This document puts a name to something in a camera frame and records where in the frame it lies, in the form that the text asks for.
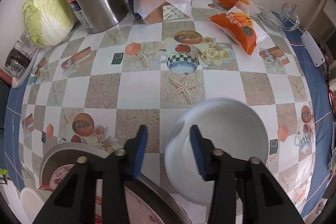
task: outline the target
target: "table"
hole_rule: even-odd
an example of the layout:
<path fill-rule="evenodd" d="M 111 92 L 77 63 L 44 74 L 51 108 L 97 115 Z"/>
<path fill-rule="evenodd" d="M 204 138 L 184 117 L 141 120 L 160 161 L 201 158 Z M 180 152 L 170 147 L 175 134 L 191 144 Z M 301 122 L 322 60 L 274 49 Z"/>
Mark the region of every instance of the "table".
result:
<path fill-rule="evenodd" d="M 111 152 L 145 124 L 148 144 L 143 173 L 187 208 L 194 223 L 204 223 L 207 208 L 188 203 L 167 179 L 165 144 L 191 106 L 209 98 L 231 97 L 249 104 L 263 120 L 272 140 L 267 167 L 301 211 L 314 169 L 315 127 L 311 120 L 307 151 L 294 145 L 296 133 L 302 131 L 302 108 L 312 112 L 295 52 L 283 33 L 253 18 L 269 36 L 248 56 L 209 20 L 210 15 L 224 12 L 208 7 L 215 2 L 193 0 L 192 18 L 145 25 L 128 14 L 117 26 L 93 35 L 77 26 L 63 44 L 41 51 L 21 110 L 18 151 L 25 185 L 39 186 L 43 156 L 57 144 L 72 140 Z M 217 46 L 229 58 L 208 68 L 198 65 L 189 75 L 172 72 L 164 56 L 168 50 L 163 51 L 162 45 L 172 45 L 172 37 L 182 30 L 198 32 L 206 38 L 205 46 Z M 290 62 L 276 69 L 259 55 L 275 46 Z M 183 58 L 197 63 L 193 56 Z M 78 117 L 80 113 L 88 115 Z M 242 208 L 239 204 L 237 208 L 241 217 Z"/>

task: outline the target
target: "white cup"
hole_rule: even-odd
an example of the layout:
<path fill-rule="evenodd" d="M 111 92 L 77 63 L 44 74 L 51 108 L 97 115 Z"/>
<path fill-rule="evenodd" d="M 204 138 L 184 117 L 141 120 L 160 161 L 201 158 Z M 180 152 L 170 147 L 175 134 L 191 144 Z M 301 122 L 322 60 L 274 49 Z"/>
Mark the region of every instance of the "white cup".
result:
<path fill-rule="evenodd" d="M 52 193 L 52 191 L 47 189 L 35 190 L 29 187 L 22 189 L 20 201 L 27 218 L 31 223 Z"/>

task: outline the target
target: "stainless steel plate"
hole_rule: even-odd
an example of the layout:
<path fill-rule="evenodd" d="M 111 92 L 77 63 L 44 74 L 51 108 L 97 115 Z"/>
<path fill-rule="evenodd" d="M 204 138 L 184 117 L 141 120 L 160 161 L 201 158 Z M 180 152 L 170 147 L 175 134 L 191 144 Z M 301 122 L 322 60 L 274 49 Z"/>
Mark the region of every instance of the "stainless steel plate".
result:
<path fill-rule="evenodd" d="M 80 156 L 90 159 L 92 155 L 105 158 L 109 154 L 82 143 L 63 143 L 55 146 L 45 155 L 41 163 L 40 185 L 49 185 L 50 178 L 57 168 L 75 164 Z M 175 199 L 144 174 L 140 174 L 133 182 L 126 182 L 125 187 L 150 206 L 165 224 L 192 224 L 187 213 Z"/>
<path fill-rule="evenodd" d="M 167 142 L 165 167 L 170 182 L 185 199 L 210 206 L 213 182 L 198 173 L 189 135 L 197 124 L 203 137 L 212 140 L 232 157 L 248 160 L 256 156 L 266 164 L 268 135 L 258 114 L 232 98 L 213 98 L 190 108 L 177 122 Z"/>

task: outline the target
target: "starfish print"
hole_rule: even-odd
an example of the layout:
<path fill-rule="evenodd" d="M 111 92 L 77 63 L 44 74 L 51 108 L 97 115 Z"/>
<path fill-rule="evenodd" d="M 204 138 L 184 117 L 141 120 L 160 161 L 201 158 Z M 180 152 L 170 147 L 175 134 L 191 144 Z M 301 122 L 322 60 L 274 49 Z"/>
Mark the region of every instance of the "starfish print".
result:
<path fill-rule="evenodd" d="M 287 186 L 288 188 L 288 190 L 290 189 L 290 179 L 289 178 L 287 178 L 287 177 L 285 177 L 285 176 L 282 176 L 282 179 L 283 179 L 283 181 L 285 182 L 285 185 L 284 186 Z"/>
<path fill-rule="evenodd" d="M 53 92 L 55 94 L 55 103 L 57 103 L 57 97 L 59 95 L 61 95 L 62 92 L 60 90 L 58 90 L 56 87 L 53 87 L 52 90 L 53 90 Z"/>
<path fill-rule="evenodd" d="M 34 164 L 35 164 L 36 171 L 38 171 L 38 173 L 40 173 L 41 165 L 39 164 L 39 162 L 37 162 L 37 159 L 34 158 L 33 161 L 34 161 Z"/>
<path fill-rule="evenodd" d="M 293 83 L 293 85 L 297 88 L 297 91 L 299 92 L 301 98 L 303 99 L 303 91 L 304 91 L 304 86 L 295 83 L 293 80 L 291 80 L 291 82 Z"/>
<path fill-rule="evenodd" d="M 273 162 L 273 160 L 275 159 L 275 157 L 277 156 L 278 154 L 272 154 L 272 155 L 268 155 L 268 159 L 267 159 L 267 162 L 266 162 L 266 168 L 271 171 L 271 167 L 270 167 L 270 164 Z"/>
<path fill-rule="evenodd" d="M 199 86 L 200 84 L 194 84 L 194 85 L 186 84 L 189 77 L 190 75 L 186 75 L 185 78 L 182 80 L 182 83 L 177 82 L 173 78 L 169 77 L 169 80 L 172 81 L 173 84 L 177 86 L 177 89 L 171 95 L 174 96 L 176 94 L 183 93 L 186 96 L 187 100 L 189 100 L 190 103 L 193 103 L 193 101 L 191 100 L 190 94 L 189 94 L 189 89 L 195 88 Z"/>
<path fill-rule="evenodd" d="M 206 17 L 211 17 L 214 15 L 213 9 L 206 9 L 205 12 L 201 12 L 200 10 L 196 10 L 200 15 L 206 16 Z"/>
<path fill-rule="evenodd" d="M 118 39 L 122 38 L 123 32 L 118 31 L 117 33 L 109 33 L 109 36 L 110 36 L 111 40 L 113 40 L 116 44 L 118 44 Z"/>
<path fill-rule="evenodd" d="M 72 121 L 74 120 L 75 116 L 76 116 L 75 113 L 71 114 L 70 117 L 68 115 L 64 114 L 65 123 L 66 124 L 72 124 Z"/>
<path fill-rule="evenodd" d="M 148 47 L 149 47 L 149 44 L 147 44 L 147 46 L 145 47 L 143 51 L 136 53 L 135 58 L 133 58 L 133 61 L 136 61 L 139 59 L 142 60 L 144 62 L 145 68 L 148 67 L 147 56 L 155 53 L 155 52 L 147 52 Z"/>

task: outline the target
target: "glass cup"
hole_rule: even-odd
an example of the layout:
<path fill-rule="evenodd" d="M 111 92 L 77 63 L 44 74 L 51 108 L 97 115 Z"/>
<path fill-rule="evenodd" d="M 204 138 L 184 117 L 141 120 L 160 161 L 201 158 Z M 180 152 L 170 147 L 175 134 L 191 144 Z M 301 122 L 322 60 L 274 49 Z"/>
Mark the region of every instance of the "glass cup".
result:
<path fill-rule="evenodd" d="M 35 52 L 37 51 L 37 47 L 33 44 L 29 34 L 26 30 L 22 33 L 21 37 L 21 44 L 22 44 L 22 52 L 25 52 L 30 59 L 33 58 Z"/>
<path fill-rule="evenodd" d="M 300 24 L 299 16 L 295 13 L 296 7 L 291 0 L 267 0 L 259 18 L 270 29 L 294 31 Z M 295 16 L 296 22 L 291 27 L 285 27 L 292 15 Z"/>

